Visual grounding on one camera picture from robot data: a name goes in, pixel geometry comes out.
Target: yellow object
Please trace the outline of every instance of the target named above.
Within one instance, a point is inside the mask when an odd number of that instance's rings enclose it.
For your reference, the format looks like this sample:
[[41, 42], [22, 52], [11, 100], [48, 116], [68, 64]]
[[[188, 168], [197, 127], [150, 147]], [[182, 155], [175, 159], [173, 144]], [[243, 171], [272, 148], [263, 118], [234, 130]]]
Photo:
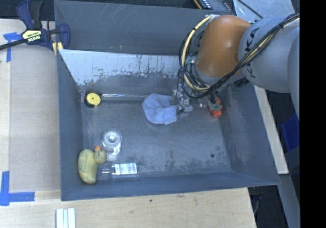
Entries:
[[97, 164], [103, 164], [107, 160], [104, 150], [96, 148], [96, 151], [84, 149], [78, 156], [78, 173], [81, 179], [88, 184], [96, 182]]
[[86, 100], [90, 105], [98, 106], [101, 103], [101, 97], [96, 93], [89, 93], [86, 96]]

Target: black remote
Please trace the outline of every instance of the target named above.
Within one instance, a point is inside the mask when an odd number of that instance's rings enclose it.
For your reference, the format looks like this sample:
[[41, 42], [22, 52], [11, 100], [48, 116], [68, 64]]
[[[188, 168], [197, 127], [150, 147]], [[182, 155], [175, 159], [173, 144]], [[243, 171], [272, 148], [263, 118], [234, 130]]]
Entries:
[[225, 0], [193, 0], [199, 9], [235, 14]]

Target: gray bin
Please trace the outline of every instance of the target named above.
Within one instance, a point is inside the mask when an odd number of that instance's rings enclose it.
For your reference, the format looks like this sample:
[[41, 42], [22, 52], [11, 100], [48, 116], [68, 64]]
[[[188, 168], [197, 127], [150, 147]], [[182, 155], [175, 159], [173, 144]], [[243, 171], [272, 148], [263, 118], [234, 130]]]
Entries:
[[[140, 98], [103, 100], [96, 108], [82, 101], [87, 91], [170, 95], [177, 85], [179, 47], [210, 13], [55, 1], [56, 23], [69, 24], [72, 40], [57, 55], [63, 201], [279, 184], [251, 84], [220, 93], [220, 118], [193, 100], [189, 116], [169, 125], [148, 122]], [[115, 162], [136, 163], [139, 178], [113, 182], [99, 173], [88, 185], [78, 176], [78, 155], [100, 145], [110, 129], [122, 133]]]

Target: clamp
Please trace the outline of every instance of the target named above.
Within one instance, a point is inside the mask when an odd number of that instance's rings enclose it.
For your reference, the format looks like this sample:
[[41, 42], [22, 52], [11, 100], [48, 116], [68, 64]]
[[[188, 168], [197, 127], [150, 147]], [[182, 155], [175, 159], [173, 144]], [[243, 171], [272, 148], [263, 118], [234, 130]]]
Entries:
[[0, 46], [0, 50], [4, 50], [19, 44], [26, 43], [28, 45], [40, 45], [52, 51], [54, 48], [54, 41], [51, 40], [51, 35], [61, 34], [61, 45], [64, 49], [69, 47], [70, 31], [66, 23], [59, 24], [58, 28], [47, 31], [42, 28], [40, 21], [40, 9], [42, 6], [41, 1], [31, 2], [25, 0], [17, 6], [17, 14], [21, 21], [26, 26], [26, 30], [21, 34], [20, 40], [10, 42]]

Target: blue cloth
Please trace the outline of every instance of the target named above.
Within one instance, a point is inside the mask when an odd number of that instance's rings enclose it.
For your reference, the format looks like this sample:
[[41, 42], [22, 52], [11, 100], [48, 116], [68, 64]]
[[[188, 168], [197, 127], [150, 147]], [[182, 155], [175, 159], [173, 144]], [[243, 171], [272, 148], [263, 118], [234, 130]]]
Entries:
[[170, 124], [177, 121], [177, 105], [171, 105], [171, 96], [152, 93], [143, 101], [146, 118], [154, 124]]

